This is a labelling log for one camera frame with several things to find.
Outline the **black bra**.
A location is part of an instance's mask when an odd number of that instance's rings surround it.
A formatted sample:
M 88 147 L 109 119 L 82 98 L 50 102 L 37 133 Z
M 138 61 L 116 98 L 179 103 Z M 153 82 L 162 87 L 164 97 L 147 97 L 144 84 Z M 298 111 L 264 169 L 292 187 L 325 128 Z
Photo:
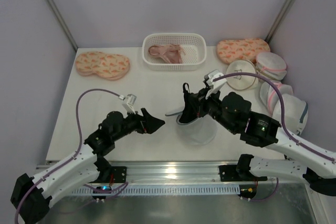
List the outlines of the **black bra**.
M 199 118 L 199 94 L 190 92 L 190 86 L 185 82 L 183 83 L 183 98 L 184 109 L 179 118 L 179 122 L 182 124 L 189 124 Z

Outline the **white mesh bag blue trim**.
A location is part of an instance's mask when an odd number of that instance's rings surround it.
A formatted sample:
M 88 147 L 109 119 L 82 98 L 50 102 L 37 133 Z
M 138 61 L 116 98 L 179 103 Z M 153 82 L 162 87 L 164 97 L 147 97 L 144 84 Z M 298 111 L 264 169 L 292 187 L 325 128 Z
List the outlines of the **white mesh bag blue trim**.
M 177 109 L 165 113 L 166 117 L 175 117 L 176 131 L 178 136 L 188 144 L 206 145 L 210 143 L 217 134 L 216 122 L 209 116 L 196 118 L 190 123 L 181 123 L 182 110 Z

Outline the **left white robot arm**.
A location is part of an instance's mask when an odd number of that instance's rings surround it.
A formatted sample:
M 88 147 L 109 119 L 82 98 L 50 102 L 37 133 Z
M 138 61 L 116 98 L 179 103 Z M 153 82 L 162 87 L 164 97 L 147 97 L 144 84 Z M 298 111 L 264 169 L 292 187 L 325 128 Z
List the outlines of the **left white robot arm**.
M 87 183 L 110 179 L 113 167 L 105 159 L 115 148 L 115 142 L 132 132 L 152 134 L 165 122 L 150 115 L 145 108 L 141 114 L 112 111 L 98 129 L 79 149 L 48 169 L 17 178 L 10 201 L 15 207 L 15 223 L 37 223 L 49 210 L 72 190 Z

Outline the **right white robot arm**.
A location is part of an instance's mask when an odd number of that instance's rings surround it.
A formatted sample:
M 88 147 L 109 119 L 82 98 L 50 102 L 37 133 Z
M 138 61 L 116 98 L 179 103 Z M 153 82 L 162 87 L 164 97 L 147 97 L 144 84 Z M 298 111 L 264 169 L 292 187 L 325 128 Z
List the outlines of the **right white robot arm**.
M 235 92 L 223 99 L 216 92 L 207 96 L 208 89 L 198 93 L 183 90 L 185 108 L 181 122 L 210 116 L 232 134 L 238 134 L 246 144 L 280 152 L 287 160 L 266 159 L 251 154 L 242 154 L 236 166 L 236 173 L 244 181 L 278 177 L 305 182 L 323 195 L 335 196 L 335 162 L 327 161 L 315 153 L 312 146 L 304 148 L 306 141 L 294 134 L 286 133 L 280 123 L 271 117 L 253 112 L 251 102 Z

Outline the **pink bra in basket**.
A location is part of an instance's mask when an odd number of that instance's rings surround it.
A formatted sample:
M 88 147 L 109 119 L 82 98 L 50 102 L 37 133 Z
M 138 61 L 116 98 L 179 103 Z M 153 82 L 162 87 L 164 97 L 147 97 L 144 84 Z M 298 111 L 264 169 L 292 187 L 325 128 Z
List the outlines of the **pink bra in basket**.
M 154 45 L 148 49 L 150 56 L 154 58 L 161 58 L 168 64 L 183 63 L 182 55 L 186 55 L 184 49 L 180 45 Z

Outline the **white mesh bag pink trim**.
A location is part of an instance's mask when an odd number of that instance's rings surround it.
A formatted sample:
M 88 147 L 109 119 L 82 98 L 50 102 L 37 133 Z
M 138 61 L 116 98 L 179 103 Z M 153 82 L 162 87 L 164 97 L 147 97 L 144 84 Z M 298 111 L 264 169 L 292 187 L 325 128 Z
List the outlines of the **white mesh bag pink trim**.
M 278 88 L 281 94 L 293 95 L 292 86 L 283 84 L 280 81 L 273 81 L 273 83 Z M 274 88 L 270 86 L 269 83 L 264 82 L 261 85 L 259 96 L 262 103 L 266 106 L 267 111 L 270 114 L 273 114 L 274 108 L 279 101 L 279 97 Z

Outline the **left peach patterned bra case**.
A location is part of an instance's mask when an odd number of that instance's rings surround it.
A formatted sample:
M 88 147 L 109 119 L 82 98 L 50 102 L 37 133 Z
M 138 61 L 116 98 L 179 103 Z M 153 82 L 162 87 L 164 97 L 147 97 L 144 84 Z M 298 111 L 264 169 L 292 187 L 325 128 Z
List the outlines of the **left peach patterned bra case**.
M 118 80 L 130 70 L 130 60 L 124 55 L 89 51 L 76 57 L 75 67 L 81 76 L 96 75 L 106 80 Z

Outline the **peach patterned bra case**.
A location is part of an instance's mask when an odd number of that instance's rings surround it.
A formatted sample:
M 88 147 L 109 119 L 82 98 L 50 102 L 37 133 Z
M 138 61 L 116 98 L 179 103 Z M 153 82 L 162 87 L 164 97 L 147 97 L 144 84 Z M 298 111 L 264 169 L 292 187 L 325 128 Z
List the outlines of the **peach patterned bra case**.
M 118 80 L 130 70 L 130 60 L 124 55 L 89 51 L 76 57 L 75 67 L 81 76 L 96 75 L 106 80 Z
M 249 60 L 256 63 L 256 57 L 261 52 L 270 52 L 270 47 L 260 38 L 226 39 L 216 46 L 216 54 L 225 64 L 231 64 L 236 60 Z

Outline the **right peach patterned bra case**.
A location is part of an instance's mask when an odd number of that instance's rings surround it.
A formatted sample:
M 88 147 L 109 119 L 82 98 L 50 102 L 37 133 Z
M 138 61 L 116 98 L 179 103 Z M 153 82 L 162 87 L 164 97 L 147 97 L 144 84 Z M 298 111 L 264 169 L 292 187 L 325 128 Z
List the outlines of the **right peach patterned bra case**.
M 256 63 L 256 57 L 261 52 L 270 52 L 270 47 L 260 38 L 226 39 L 216 46 L 216 54 L 225 64 L 231 64 L 236 60 L 249 60 Z

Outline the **white mesh bag pink zipper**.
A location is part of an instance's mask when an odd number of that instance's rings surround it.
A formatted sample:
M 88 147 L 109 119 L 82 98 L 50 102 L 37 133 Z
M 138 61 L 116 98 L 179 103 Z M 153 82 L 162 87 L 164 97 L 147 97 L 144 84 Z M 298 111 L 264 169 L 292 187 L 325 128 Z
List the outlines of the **white mesh bag pink zipper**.
M 287 74 L 287 64 L 277 54 L 272 52 L 260 52 L 256 56 L 257 71 L 275 81 L 282 81 Z

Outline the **white plastic basket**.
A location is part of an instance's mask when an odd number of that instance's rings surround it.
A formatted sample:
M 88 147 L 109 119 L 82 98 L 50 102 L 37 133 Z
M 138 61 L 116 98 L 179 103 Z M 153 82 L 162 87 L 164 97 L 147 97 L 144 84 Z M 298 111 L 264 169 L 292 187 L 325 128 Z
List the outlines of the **white plastic basket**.
M 142 59 L 155 71 L 193 71 L 207 59 L 206 42 L 195 33 L 157 33 L 142 44 Z

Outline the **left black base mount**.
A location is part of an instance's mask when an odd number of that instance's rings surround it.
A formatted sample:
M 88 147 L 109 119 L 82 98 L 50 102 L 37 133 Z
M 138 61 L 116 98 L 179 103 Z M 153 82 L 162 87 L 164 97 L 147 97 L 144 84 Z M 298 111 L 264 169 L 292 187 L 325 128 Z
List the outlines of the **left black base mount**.
M 91 183 L 125 183 L 127 177 L 126 166 L 112 166 L 104 157 L 98 157 L 94 163 L 99 172 L 98 178 Z

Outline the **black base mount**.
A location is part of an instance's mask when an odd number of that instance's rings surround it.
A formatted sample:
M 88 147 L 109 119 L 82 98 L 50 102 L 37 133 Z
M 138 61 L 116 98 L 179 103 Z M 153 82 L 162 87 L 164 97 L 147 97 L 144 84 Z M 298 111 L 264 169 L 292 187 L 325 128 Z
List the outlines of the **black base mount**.
M 94 163 L 99 172 L 98 178 L 91 183 L 125 183 L 127 177 L 126 166 L 112 166 L 104 157 L 98 157 Z
M 235 165 L 220 165 L 219 176 L 221 182 L 264 182 L 268 178 L 266 176 L 255 176 L 250 172 L 250 163 L 254 158 L 250 154 L 242 154 L 238 160 L 238 163 Z

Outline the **aluminium mounting rail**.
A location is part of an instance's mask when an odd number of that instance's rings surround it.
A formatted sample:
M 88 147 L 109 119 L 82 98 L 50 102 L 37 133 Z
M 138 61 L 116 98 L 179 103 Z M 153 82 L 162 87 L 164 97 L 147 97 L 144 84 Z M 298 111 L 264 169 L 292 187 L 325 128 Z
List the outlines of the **aluminium mounting rail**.
M 184 183 L 184 182 L 221 182 L 220 165 L 235 165 L 237 161 L 207 162 L 112 162 L 112 166 L 126 166 L 128 183 Z M 69 163 L 59 161 L 52 166 L 40 166 L 36 169 L 34 181 L 59 181 L 67 186 L 76 179 L 79 184 L 91 183 L 98 178 L 99 172 L 93 161 L 76 158 Z

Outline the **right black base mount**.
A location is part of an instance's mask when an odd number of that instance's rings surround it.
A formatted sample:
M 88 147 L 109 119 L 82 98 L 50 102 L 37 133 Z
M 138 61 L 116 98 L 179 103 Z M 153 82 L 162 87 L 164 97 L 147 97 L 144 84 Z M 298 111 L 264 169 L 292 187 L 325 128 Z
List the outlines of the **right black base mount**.
M 235 165 L 220 165 L 219 176 L 221 182 L 264 182 L 268 178 L 266 176 L 255 176 L 250 172 L 250 163 L 254 158 L 250 154 L 242 154 L 238 160 L 238 163 Z

